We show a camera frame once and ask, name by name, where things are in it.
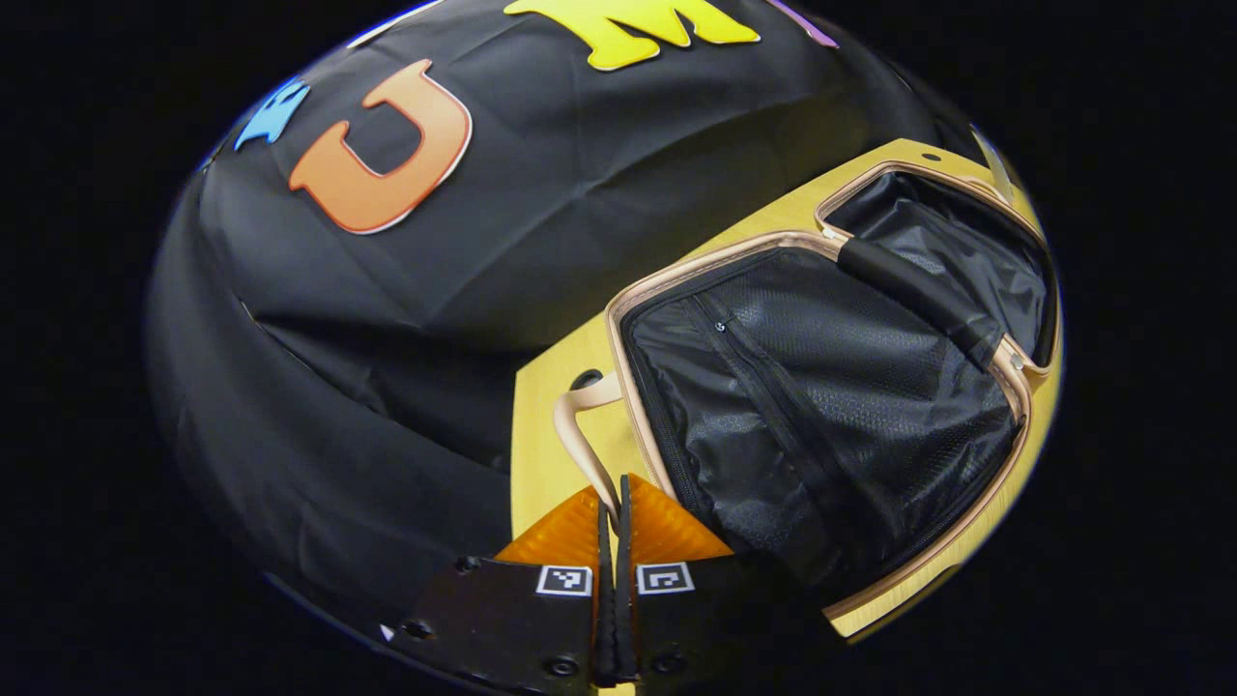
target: yellow panel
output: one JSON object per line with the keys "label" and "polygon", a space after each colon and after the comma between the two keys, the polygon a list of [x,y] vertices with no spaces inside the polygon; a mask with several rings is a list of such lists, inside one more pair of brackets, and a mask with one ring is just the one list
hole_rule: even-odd
{"label": "yellow panel", "polygon": [[[940,157],[940,161],[923,157],[925,152]],[[821,200],[847,182],[889,159],[909,161],[952,176],[975,177],[995,184],[991,172],[976,162],[938,147],[910,140],[897,140],[795,188],[714,236],[687,256],[695,256],[768,231],[782,229],[815,230],[818,225],[814,214]],[[1034,210],[1030,209],[1027,197],[1018,189],[1014,189],[1013,206],[1039,229]],[[552,413],[554,401],[569,389],[571,382],[580,373],[589,370],[609,373],[614,370],[601,309],[604,307],[597,307],[596,315],[550,346],[516,376],[511,446],[511,522],[516,535],[541,519],[564,498],[588,486],[584,475],[575,467],[558,441]],[[1034,396],[1033,408],[1037,414],[1032,431],[1028,434],[1022,456],[1014,464],[992,503],[957,537],[952,545],[883,595],[867,598],[862,603],[842,601],[826,608],[826,616],[840,633],[860,638],[856,635],[860,630],[875,624],[915,596],[943,571],[961,564],[992,533],[1022,491],[1035,459],[1043,449],[1048,425],[1056,408],[1061,355],[1061,336],[1058,331],[1056,346],[1053,351],[1055,365],[1049,366],[1050,373],[1044,378],[1029,376]],[[579,423],[580,429],[615,481],[618,481],[623,473],[653,478],[640,456],[623,404],[609,404],[580,414]],[[602,690],[602,692],[621,691]]]}

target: orange letter u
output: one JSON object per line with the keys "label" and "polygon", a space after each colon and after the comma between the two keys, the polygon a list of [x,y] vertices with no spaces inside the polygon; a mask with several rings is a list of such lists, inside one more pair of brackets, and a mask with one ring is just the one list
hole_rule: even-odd
{"label": "orange letter u", "polygon": [[292,169],[288,188],[304,188],[335,224],[372,234],[402,220],[459,163],[473,136],[468,108],[429,79],[429,59],[401,69],[375,87],[361,105],[391,104],[421,130],[421,145],[386,174],[371,169],[344,142],[348,121],[327,129]]}

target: screw hole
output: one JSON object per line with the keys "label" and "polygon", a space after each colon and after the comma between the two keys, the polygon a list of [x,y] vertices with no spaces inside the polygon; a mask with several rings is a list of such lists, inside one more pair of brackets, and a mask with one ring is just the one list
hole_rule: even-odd
{"label": "screw hole", "polygon": [[429,628],[429,624],[423,621],[411,621],[400,627],[400,630],[408,634],[413,640],[433,640],[434,629]]}
{"label": "screw hole", "polygon": [[583,373],[580,373],[580,377],[575,378],[575,382],[571,383],[571,392],[596,384],[601,382],[602,377],[604,376],[601,375],[600,371],[584,371]]}
{"label": "screw hole", "polygon": [[570,658],[552,658],[546,660],[546,671],[554,676],[573,676],[580,671],[580,666]]}
{"label": "screw hole", "polygon": [[465,575],[479,567],[481,567],[481,561],[476,556],[463,556],[455,561],[455,570]]}
{"label": "screw hole", "polygon": [[657,674],[675,674],[683,671],[688,666],[688,661],[683,659],[682,655],[666,654],[653,658],[653,671]]}

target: screw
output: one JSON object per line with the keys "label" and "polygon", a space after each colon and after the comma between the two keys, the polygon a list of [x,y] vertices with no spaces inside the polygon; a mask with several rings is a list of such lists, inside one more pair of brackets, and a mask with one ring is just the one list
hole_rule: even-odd
{"label": "screw", "polygon": [[413,640],[433,640],[434,629],[429,628],[429,624],[423,621],[411,621],[400,627],[401,630],[408,634]]}
{"label": "screw", "polygon": [[546,671],[554,676],[573,676],[580,666],[570,658],[552,658],[546,661]]}
{"label": "screw", "polygon": [[479,567],[481,567],[481,561],[476,556],[463,556],[455,561],[455,570],[465,575]]}
{"label": "screw", "polygon": [[653,671],[657,674],[675,674],[683,671],[687,666],[688,661],[673,653],[653,658]]}

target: orange textured pad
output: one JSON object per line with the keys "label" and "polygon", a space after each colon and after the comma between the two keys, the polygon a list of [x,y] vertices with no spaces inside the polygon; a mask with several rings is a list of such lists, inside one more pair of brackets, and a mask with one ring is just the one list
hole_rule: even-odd
{"label": "orange textured pad", "polygon": [[699,561],[734,554],[691,513],[656,486],[627,475],[631,488],[631,560],[636,564]]}
{"label": "orange textured pad", "polygon": [[496,561],[552,566],[589,566],[597,572],[597,507],[588,487],[533,523],[507,545]]}

